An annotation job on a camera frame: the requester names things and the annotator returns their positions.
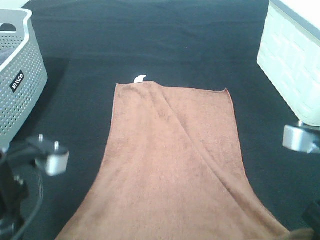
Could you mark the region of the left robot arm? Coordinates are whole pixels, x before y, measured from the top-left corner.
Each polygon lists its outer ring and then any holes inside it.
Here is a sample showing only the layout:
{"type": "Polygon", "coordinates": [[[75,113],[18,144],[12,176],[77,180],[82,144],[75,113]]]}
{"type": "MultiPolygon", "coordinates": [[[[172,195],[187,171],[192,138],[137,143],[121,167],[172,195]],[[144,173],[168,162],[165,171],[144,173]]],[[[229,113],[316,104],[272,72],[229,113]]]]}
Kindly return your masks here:
{"type": "Polygon", "coordinates": [[[24,225],[21,203],[29,196],[26,182],[13,174],[7,149],[0,149],[0,238],[12,239],[24,225]]]}

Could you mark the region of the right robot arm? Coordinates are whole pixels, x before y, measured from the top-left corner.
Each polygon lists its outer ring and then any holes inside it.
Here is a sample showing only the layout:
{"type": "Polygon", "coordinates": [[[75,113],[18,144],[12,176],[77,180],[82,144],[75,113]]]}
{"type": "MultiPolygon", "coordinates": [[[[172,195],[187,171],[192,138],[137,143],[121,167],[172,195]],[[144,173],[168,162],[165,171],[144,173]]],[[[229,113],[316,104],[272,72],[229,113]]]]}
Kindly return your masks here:
{"type": "Polygon", "coordinates": [[[312,202],[302,215],[303,220],[317,233],[320,232],[320,202],[312,202]]]}

